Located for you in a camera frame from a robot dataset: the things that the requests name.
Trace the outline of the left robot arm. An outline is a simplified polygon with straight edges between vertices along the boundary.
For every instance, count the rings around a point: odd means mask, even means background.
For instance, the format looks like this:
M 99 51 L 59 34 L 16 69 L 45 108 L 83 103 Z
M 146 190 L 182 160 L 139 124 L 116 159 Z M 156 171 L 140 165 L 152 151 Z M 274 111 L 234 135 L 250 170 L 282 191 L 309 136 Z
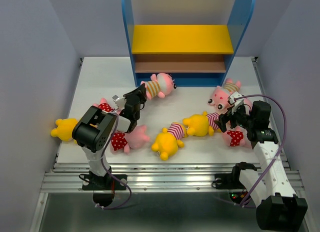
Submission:
M 72 138 L 85 152 L 89 164 L 88 174 L 80 174 L 82 190 L 98 191 L 118 188 L 124 190 L 127 184 L 125 174 L 113 175 L 105 152 L 111 145 L 115 133 L 133 134 L 137 138 L 143 129 L 137 126 L 140 111 L 147 101 L 146 87 L 140 85 L 135 90 L 126 93 L 122 98 L 117 95 L 113 100 L 120 110 L 106 112 L 96 106 L 91 106 L 72 131 Z

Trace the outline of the yellow bear plush right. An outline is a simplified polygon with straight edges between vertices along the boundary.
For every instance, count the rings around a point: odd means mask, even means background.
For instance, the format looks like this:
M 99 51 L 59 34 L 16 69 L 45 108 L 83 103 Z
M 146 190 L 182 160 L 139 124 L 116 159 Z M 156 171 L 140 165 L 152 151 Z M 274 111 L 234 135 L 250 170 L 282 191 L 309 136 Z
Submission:
M 207 134 L 213 136 L 216 130 L 221 132 L 215 124 L 215 120 L 218 120 L 218 118 L 219 114 L 217 112 L 203 111 L 202 114 L 193 114 L 184 118 L 182 123 L 187 127 L 186 132 L 189 136 L 204 137 Z

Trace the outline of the aluminium rail frame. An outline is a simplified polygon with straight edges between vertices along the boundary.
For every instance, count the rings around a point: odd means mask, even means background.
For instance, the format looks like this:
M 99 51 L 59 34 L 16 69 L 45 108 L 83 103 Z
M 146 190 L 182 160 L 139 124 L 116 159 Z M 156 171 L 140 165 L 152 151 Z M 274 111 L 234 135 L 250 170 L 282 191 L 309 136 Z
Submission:
M 129 57 L 85 57 L 69 117 L 81 119 L 93 103 L 105 97 L 116 107 L 113 95 L 135 89 Z M 113 175 L 127 175 L 130 191 L 115 190 L 114 207 L 103 209 L 93 195 L 113 195 L 110 190 L 84 191 L 79 174 L 89 165 L 84 151 L 75 142 L 60 144 L 56 163 L 44 175 L 39 200 L 44 200 L 40 231 L 261 231 L 256 210 L 242 208 L 229 198 L 229 192 L 212 187 L 216 173 L 229 174 L 238 162 L 254 164 L 262 173 L 255 152 L 246 147 L 226 146 L 222 134 L 189 136 L 184 148 L 166 161 L 151 150 L 155 137 L 172 122 L 214 107 L 207 104 L 213 87 L 181 87 L 164 99 L 153 98 L 141 110 L 138 125 L 147 125 L 150 141 L 143 148 L 112 154 L 105 151 Z

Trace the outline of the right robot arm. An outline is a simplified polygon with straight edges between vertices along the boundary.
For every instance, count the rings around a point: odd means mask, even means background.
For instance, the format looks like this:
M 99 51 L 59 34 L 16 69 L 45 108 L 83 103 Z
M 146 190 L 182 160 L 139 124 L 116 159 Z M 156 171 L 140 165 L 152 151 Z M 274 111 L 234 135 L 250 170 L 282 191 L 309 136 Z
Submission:
M 280 157 L 282 148 L 276 133 L 269 127 L 271 106 L 254 101 L 246 112 L 242 99 L 229 99 L 230 108 L 215 123 L 225 132 L 240 126 L 258 158 L 262 173 L 253 164 L 237 163 L 229 174 L 216 174 L 212 186 L 216 189 L 246 189 L 239 205 L 251 198 L 256 207 L 256 220 L 260 229 L 272 231 L 298 231 L 308 209 L 304 198 L 297 196 L 291 186 Z

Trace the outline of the yellow bear plush left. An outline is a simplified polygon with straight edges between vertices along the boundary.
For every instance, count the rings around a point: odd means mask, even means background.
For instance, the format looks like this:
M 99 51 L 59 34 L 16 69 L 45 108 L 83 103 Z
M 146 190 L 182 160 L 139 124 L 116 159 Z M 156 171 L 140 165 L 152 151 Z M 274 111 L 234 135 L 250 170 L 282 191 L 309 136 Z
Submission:
M 61 141 L 74 141 L 72 132 L 78 121 L 75 118 L 57 119 L 55 121 L 56 128 L 50 132 L 51 137 L 58 137 Z

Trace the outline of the yellow bear plush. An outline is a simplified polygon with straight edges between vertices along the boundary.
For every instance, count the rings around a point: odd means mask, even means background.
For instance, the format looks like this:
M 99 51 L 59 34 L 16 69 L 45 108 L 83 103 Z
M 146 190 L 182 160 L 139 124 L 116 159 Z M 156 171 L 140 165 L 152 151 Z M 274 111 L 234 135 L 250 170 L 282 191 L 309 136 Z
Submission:
M 182 141 L 186 138 L 187 130 L 185 126 L 178 122 L 173 122 L 168 128 L 163 128 L 151 146 L 153 152 L 157 152 L 161 160 L 168 160 L 175 155 L 179 148 L 185 146 Z
M 217 112 L 203 111 L 202 114 L 193 114 L 184 118 L 182 123 L 187 127 L 186 132 L 189 136 L 204 137 L 207 134 L 213 136 L 216 130 L 221 132 L 215 124 L 215 120 L 218 120 L 218 118 L 219 114 Z
M 61 141 L 74 141 L 72 132 L 78 121 L 75 118 L 57 119 L 55 121 L 56 128 L 50 132 L 51 137 L 58 137 Z

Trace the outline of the pink pig plush right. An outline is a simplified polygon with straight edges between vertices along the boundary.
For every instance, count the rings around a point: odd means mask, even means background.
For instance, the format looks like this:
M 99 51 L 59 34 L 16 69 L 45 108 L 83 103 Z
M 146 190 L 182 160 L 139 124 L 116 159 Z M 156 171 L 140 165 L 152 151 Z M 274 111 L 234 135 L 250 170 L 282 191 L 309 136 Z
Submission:
M 222 138 L 227 146 L 252 148 L 251 142 L 247 138 L 247 132 L 241 127 L 237 127 L 235 130 L 227 130 L 222 133 Z

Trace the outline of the pink frog plush striped shirt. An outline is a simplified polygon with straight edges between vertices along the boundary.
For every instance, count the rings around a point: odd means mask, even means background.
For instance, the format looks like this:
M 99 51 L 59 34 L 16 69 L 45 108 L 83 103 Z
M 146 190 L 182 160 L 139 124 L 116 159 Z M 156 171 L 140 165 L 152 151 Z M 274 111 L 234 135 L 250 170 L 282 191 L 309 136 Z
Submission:
M 146 97 L 151 100 L 153 97 L 165 98 L 177 88 L 174 79 L 168 73 L 152 74 L 150 81 L 141 81 L 140 85 L 146 88 Z

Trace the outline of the yellow bear plush centre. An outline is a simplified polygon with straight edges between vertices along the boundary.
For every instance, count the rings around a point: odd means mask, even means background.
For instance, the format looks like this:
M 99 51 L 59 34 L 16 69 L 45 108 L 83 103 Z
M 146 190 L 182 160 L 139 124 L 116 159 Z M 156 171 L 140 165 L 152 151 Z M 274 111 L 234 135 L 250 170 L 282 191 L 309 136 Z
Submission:
M 187 130 L 185 126 L 178 122 L 173 122 L 168 128 L 163 128 L 151 146 L 153 152 L 157 152 L 161 160 L 168 160 L 175 155 L 179 148 L 185 146 L 182 141 L 186 138 Z

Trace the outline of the pink pig plush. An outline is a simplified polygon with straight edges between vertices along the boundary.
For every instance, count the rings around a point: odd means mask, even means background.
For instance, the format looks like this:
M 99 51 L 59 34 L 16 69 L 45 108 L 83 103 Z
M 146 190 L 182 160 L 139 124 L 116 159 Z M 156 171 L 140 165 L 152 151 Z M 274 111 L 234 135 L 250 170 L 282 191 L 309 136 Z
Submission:
M 111 139 L 111 153 L 116 154 L 122 150 L 129 154 L 131 149 L 142 148 L 150 140 L 146 131 L 146 125 L 138 125 L 131 133 L 117 131 Z
M 227 146 L 252 148 L 251 142 L 247 138 L 247 132 L 241 127 L 237 127 L 235 130 L 227 130 L 222 133 L 222 138 Z

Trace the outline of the pink pig plush centre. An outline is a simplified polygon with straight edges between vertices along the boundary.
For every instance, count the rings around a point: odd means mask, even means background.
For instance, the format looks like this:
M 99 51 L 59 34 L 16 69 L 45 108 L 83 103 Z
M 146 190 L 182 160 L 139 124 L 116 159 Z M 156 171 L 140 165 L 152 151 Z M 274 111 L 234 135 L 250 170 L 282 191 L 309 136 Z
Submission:
M 142 148 L 150 140 L 146 131 L 146 125 L 138 125 L 131 133 L 117 131 L 111 139 L 111 153 L 116 154 L 122 150 L 129 154 L 131 149 Z

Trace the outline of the blue wooden toy shelf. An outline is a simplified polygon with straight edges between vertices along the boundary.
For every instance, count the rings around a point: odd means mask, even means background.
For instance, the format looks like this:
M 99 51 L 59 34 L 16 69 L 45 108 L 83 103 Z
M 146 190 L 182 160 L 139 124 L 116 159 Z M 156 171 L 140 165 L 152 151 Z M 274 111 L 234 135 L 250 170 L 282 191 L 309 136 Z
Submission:
M 134 27 L 134 13 L 132 0 L 121 0 L 122 18 L 126 41 L 129 51 L 133 79 L 136 86 L 141 81 L 149 80 L 152 74 L 158 73 L 136 73 L 135 65 L 137 62 L 224 62 L 226 71 L 224 73 L 172 73 L 175 83 L 181 87 L 214 87 L 222 85 L 232 61 L 241 44 L 246 29 L 253 15 L 256 0 L 235 0 L 227 26 L 233 54 L 133 54 L 132 44 Z

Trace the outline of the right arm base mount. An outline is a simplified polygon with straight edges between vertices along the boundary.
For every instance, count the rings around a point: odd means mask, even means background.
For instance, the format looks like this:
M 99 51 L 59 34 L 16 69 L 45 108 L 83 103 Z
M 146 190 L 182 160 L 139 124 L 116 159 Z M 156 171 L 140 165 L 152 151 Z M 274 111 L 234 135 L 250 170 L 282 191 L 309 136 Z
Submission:
M 247 189 L 232 174 L 218 173 L 214 175 L 211 186 L 217 190 L 227 190 L 232 202 L 240 204 L 247 195 Z

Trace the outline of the brown lower shelf board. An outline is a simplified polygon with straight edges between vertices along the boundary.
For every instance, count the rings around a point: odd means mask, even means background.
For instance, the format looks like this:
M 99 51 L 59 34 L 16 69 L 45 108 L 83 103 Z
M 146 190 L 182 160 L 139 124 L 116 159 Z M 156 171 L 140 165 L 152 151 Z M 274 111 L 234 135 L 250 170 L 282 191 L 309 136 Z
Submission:
M 224 62 L 137 62 L 136 73 L 224 73 Z

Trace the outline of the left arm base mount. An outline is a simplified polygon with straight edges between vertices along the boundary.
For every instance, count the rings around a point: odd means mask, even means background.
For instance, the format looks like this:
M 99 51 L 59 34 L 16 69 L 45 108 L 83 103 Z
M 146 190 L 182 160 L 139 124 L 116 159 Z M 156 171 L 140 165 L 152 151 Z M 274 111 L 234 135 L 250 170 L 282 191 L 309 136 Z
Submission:
M 91 172 L 89 174 L 81 173 L 79 179 L 82 181 L 83 191 L 92 191 L 92 199 L 95 207 L 100 209 L 118 209 L 124 206 L 131 197 L 122 203 L 113 204 L 116 201 L 117 191 L 126 191 L 126 183 L 128 176 L 126 174 L 116 174 L 110 176 L 97 176 Z

